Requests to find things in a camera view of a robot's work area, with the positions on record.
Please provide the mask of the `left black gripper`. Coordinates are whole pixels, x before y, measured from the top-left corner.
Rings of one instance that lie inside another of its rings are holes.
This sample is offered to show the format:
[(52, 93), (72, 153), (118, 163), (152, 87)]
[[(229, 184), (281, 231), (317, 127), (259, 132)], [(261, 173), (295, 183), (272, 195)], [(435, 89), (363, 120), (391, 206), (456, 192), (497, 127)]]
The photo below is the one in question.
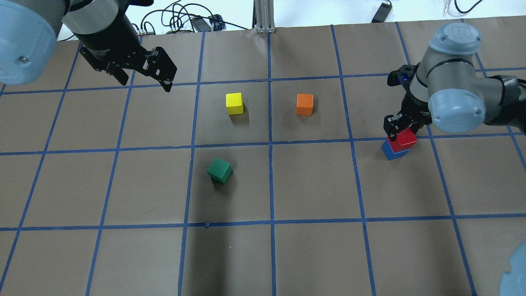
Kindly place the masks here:
[(171, 91), (177, 66), (163, 47), (151, 50), (142, 47), (137, 32), (126, 16), (117, 16), (105, 29), (93, 34), (79, 34), (83, 58), (98, 72), (113, 76), (126, 86), (126, 69), (158, 81), (163, 90)]

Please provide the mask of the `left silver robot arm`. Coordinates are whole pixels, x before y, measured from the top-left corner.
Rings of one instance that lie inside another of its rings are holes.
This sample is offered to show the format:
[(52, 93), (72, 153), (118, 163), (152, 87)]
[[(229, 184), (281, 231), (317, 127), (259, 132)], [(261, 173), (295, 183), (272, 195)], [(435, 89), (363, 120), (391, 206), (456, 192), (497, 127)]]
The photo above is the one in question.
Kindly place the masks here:
[(152, 0), (2, 0), (0, 2), (0, 80), (20, 86), (43, 73), (65, 25), (80, 42), (79, 52), (98, 72), (125, 86), (126, 69), (156, 80), (170, 92), (177, 67), (165, 49), (143, 48), (126, 16), (130, 5)]

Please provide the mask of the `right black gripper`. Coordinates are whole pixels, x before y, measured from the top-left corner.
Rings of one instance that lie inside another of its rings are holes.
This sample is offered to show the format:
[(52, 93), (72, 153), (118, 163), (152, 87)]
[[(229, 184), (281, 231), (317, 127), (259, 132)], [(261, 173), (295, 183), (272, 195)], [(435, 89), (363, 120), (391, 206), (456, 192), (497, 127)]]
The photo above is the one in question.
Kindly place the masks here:
[(383, 129), (391, 142), (406, 128), (411, 127), (413, 134), (427, 125), (432, 124), (428, 103), (417, 99), (413, 94), (406, 93), (401, 103), (400, 111), (395, 115), (384, 117)]

